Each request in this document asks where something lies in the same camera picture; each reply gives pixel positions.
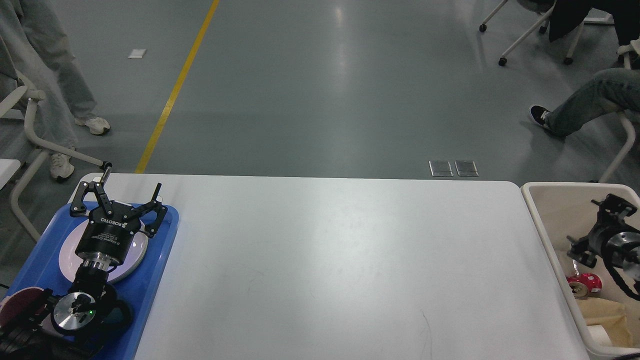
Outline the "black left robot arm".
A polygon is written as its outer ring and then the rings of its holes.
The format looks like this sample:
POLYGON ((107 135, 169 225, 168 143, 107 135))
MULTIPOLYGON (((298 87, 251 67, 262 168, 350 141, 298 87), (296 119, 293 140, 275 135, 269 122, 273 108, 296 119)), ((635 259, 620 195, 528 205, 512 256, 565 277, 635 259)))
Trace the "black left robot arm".
POLYGON ((158 183, 146 203, 78 183, 1 303, 1 358, 132 360, 178 230, 158 183))

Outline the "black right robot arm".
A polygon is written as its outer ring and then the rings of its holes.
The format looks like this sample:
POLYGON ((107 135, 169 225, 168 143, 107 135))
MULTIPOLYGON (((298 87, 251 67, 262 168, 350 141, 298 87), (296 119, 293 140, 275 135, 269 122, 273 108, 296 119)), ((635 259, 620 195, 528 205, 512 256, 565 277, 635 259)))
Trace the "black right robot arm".
POLYGON ((638 207, 613 193, 591 202, 598 206, 595 224, 583 237, 566 237, 570 242, 566 254, 590 269, 601 259, 615 285, 627 297, 638 301, 640 230, 626 223, 626 218, 636 214, 638 207))

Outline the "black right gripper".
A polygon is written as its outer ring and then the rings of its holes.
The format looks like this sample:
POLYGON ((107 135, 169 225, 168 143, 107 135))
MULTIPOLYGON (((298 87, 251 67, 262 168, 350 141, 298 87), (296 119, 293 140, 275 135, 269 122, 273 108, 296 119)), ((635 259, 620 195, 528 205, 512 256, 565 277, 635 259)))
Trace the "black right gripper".
POLYGON ((598 207, 596 222, 583 237, 566 236, 570 242, 567 255, 590 269, 595 268, 597 257, 615 268, 638 268, 639 230, 626 223, 626 218, 633 216, 638 207, 612 193, 603 200, 590 202, 598 207))

